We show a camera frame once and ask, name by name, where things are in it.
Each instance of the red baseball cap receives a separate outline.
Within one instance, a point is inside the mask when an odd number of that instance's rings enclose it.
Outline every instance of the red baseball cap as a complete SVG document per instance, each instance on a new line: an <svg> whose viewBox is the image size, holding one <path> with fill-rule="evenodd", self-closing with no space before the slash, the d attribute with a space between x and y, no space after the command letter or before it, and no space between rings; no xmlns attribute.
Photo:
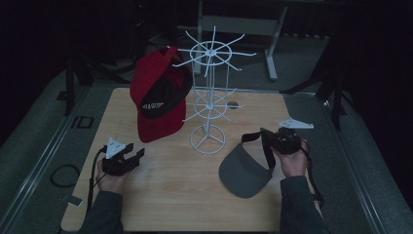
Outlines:
<svg viewBox="0 0 413 234"><path fill-rule="evenodd" d="M163 48L141 58L131 80L137 108L137 132L142 142L172 135L183 126L185 98L193 85L192 72L177 48Z"/></svg>

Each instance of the cap brim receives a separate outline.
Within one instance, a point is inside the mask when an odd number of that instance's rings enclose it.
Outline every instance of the cap brim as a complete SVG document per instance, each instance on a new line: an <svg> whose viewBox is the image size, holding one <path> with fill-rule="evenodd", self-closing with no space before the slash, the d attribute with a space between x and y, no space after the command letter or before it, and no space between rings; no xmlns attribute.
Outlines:
<svg viewBox="0 0 413 234"><path fill-rule="evenodd" d="M137 111L139 138L142 142L148 143L172 135L182 128L186 116L186 101L184 99L173 110L156 119L146 119L139 110Z"/></svg>
<svg viewBox="0 0 413 234"><path fill-rule="evenodd" d="M270 181L273 171L262 167L238 144L222 161L219 177L234 195L251 198Z"/></svg>

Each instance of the black strap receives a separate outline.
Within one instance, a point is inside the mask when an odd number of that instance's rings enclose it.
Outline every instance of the black strap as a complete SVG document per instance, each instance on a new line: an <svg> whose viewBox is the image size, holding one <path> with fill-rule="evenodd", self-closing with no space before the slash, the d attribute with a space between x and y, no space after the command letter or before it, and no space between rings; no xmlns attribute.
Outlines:
<svg viewBox="0 0 413 234"><path fill-rule="evenodd" d="M261 137L262 148L264 150L264 155L265 159L267 160L268 168L273 170L276 166L276 157L274 156L274 152L270 147L271 145L269 144L268 134L271 134L271 132L264 129L261 129L260 132L253 134L244 134L241 137L241 143L254 141Z"/></svg>
<svg viewBox="0 0 413 234"><path fill-rule="evenodd" d="M106 153L107 150L107 145L104 145L101 149L99 149L94 156L94 163L92 165L92 175L91 178L89 179L89 194L88 194L88 206L86 209L86 214L89 212L89 210L92 208L92 203L94 199L94 167L96 166L97 162L97 157L101 153Z"/></svg>

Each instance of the black wall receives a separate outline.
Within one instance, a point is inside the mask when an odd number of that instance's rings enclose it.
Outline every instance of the black wall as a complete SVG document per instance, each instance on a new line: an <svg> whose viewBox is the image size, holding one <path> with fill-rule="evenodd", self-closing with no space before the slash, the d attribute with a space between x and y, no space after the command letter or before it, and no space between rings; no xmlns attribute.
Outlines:
<svg viewBox="0 0 413 234"><path fill-rule="evenodd" d="M63 69L64 54L42 1L1 1L0 143L13 131L49 81Z"/></svg>
<svg viewBox="0 0 413 234"><path fill-rule="evenodd" d="M323 72L340 62L347 65L346 89L351 92L357 112L410 208L413 208L412 18L413 5L409 1L354 5L344 15L317 66L317 72Z"/></svg>

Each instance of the sleeve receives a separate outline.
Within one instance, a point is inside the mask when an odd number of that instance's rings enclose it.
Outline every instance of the sleeve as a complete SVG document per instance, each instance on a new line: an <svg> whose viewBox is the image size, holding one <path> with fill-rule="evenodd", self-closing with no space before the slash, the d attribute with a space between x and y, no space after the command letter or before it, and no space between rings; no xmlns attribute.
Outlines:
<svg viewBox="0 0 413 234"><path fill-rule="evenodd" d="M281 234L320 234L324 223L314 204L307 179L293 176L281 181Z"/></svg>
<svg viewBox="0 0 413 234"><path fill-rule="evenodd" d="M99 191L78 234L120 234L123 233L121 221L123 197L120 194Z"/></svg>

